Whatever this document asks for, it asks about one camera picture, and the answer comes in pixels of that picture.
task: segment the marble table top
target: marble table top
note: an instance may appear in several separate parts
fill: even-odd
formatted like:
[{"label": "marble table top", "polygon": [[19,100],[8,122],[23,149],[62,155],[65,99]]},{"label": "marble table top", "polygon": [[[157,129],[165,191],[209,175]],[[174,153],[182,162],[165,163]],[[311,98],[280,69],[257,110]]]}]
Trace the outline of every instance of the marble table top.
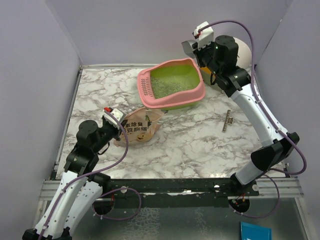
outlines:
[{"label": "marble table top", "polygon": [[[104,107],[125,113],[143,107],[137,89],[141,70],[132,67],[83,70],[57,179],[61,178],[82,121],[95,120],[101,126]],[[126,158],[104,173],[116,179],[224,178],[243,167],[250,154],[261,147],[258,135],[230,98],[207,85],[205,90],[205,98],[197,105],[165,114],[159,121],[161,128],[150,141],[130,146]],[[223,133],[227,110],[231,110],[233,124]],[[95,170],[113,164],[123,155],[124,147],[116,147],[112,142],[108,151],[99,156]],[[273,172],[270,176],[284,175]]]}]

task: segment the gray wall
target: gray wall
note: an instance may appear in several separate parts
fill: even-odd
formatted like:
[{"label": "gray wall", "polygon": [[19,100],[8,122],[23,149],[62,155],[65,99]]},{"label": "gray wall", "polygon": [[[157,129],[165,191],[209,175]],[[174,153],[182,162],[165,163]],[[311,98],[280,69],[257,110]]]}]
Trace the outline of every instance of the gray wall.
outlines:
[{"label": "gray wall", "polygon": [[1,0],[0,35],[0,239],[18,240],[55,162],[80,62],[43,0]]},{"label": "gray wall", "polygon": [[[48,0],[85,65],[160,63],[184,58],[181,42],[204,21],[247,25],[260,58],[291,0]],[[215,28],[248,42],[235,24]]]},{"label": "gray wall", "polygon": [[[261,93],[274,115],[300,135],[308,167],[299,176],[320,236],[320,1],[294,0],[257,67]],[[294,152],[290,167],[300,170]]]}]

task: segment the pink litter box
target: pink litter box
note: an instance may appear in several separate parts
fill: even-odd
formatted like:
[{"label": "pink litter box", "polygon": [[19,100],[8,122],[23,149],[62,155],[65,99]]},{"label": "pink litter box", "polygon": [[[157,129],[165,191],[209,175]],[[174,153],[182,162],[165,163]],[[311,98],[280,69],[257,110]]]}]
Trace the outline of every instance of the pink litter box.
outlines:
[{"label": "pink litter box", "polygon": [[142,70],[137,87],[143,105],[149,109],[191,106],[206,94],[200,70],[192,58],[170,60]]}]

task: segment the blue object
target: blue object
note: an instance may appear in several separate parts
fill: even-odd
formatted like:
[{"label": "blue object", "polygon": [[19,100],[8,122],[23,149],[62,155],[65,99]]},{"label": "blue object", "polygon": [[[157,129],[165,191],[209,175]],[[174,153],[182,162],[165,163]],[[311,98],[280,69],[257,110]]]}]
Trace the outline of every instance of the blue object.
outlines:
[{"label": "blue object", "polygon": [[242,240],[272,240],[271,228],[241,222]]}]

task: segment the plastic bag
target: plastic bag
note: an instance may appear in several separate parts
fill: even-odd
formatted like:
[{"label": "plastic bag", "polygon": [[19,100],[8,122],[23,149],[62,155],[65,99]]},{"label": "plastic bag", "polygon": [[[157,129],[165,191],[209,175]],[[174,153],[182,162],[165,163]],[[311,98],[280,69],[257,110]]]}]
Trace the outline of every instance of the plastic bag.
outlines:
[{"label": "plastic bag", "polygon": [[[128,114],[124,120],[127,120],[124,130],[128,135],[129,145],[144,143],[152,139],[154,134],[160,128],[158,120],[165,114],[160,109],[139,108]],[[126,140],[123,133],[120,135],[121,140],[115,140],[115,146],[126,146]]]}]

